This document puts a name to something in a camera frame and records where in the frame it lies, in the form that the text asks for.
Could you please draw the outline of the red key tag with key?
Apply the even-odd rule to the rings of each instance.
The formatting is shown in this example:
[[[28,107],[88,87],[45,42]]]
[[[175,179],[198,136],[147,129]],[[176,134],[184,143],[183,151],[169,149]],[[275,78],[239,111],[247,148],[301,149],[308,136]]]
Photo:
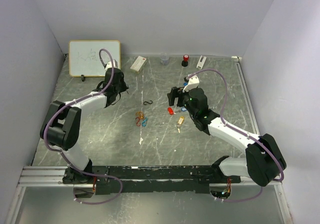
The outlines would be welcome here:
[[[171,107],[168,107],[168,108],[167,108],[167,111],[168,111],[168,113],[169,113],[170,115],[174,115],[174,111],[173,111],[173,109],[172,109]]]

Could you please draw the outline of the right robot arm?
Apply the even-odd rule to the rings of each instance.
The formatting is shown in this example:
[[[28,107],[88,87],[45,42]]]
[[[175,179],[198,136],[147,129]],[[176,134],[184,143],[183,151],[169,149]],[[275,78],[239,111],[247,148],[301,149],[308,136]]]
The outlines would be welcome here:
[[[167,97],[170,106],[186,108],[199,131],[226,141],[245,155],[244,158],[225,156],[217,160],[212,170],[216,182],[222,183],[229,176],[243,176],[265,187],[273,180],[283,180],[287,164],[273,136],[253,134],[221,119],[209,108],[201,88],[185,92],[182,87],[172,87]]]

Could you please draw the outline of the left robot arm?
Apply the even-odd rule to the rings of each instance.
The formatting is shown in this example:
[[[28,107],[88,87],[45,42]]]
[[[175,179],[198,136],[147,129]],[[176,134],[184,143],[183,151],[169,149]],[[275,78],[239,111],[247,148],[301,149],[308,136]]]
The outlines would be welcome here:
[[[88,95],[69,102],[53,101],[40,129],[40,137],[52,151],[58,151],[70,165],[71,177],[66,183],[88,183],[93,178],[92,161],[77,144],[81,120],[96,110],[116,103],[117,96],[127,91],[124,73],[118,68],[108,68],[105,78]]]

